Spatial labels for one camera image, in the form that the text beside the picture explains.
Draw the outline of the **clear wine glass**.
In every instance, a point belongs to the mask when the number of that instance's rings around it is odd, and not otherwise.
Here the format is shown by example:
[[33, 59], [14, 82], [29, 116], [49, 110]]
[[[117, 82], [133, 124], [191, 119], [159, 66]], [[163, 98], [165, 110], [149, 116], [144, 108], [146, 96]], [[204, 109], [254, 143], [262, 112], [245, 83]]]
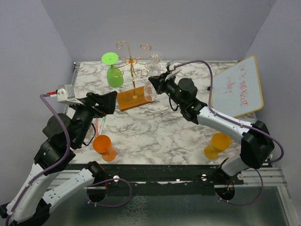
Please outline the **clear wine glass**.
[[150, 53], [149, 62], [146, 63], [145, 68], [148, 70], [149, 77], [160, 75], [163, 55], [160, 52], [153, 51]]
[[144, 98], [148, 102], [153, 102], [157, 99], [157, 93], [150, 81], [147, 81], [143, 87]]

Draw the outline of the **green plastic wine glass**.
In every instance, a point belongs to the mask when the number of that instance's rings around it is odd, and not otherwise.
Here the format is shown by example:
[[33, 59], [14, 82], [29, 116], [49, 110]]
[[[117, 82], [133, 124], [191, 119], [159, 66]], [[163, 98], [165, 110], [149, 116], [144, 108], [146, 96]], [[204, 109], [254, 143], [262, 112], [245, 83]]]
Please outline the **green plastic wine glass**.
[[123, 72], [114, 65], [118, 62], [119, 56], [114, 52], [105, 53], [102, 56], [102, 62], [105, 65], [109, 65], [109, 69], [106, 74], [108, 85], [112, 88], [119, 88], [124, 83]]

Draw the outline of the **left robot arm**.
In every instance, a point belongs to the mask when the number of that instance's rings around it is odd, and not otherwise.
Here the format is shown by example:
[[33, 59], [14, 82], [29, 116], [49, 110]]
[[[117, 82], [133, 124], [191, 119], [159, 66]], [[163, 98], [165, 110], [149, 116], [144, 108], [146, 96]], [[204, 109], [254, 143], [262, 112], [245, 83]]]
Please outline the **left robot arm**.
[[7, 226], [41, 226], [51, 212], [78, 190], [103, 182], [104, 169], [90, 161], [67, 182], [49, 190], [49, 186], [75, 157], [94, 118], [113, 114], [117, 92], [104, 95], [88, 92], [77, 99], [73, 91], [60, 88], [56, 92], [40, 95], [52, 112], [43, 133], [47, 140], [40, 146], [31, 171], [16, 197], [0, 207], [0, 215]]

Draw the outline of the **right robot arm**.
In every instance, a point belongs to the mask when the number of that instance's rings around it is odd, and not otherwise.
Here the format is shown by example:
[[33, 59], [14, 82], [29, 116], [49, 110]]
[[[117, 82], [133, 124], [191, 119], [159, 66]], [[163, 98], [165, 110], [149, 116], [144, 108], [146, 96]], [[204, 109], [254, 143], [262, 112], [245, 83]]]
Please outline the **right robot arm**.
[[233, 175], [242, 170], [259, 169], [274, 150], [275, 145], [264, 122], [250, 123], [220, 112], [213, 113], [206, 103], [197, 99], [198, 89], [192, 79], [182, 78], [176, 83], [175, 77], [163, 73], [149, 77], [149, 82], [157, 94], [167, 94], [178, 105], [187, 121], [213, 128], [241, 145], [239, 154], [220, 165], [220, 170], [216, 172], [219, 183], [227, 184]]

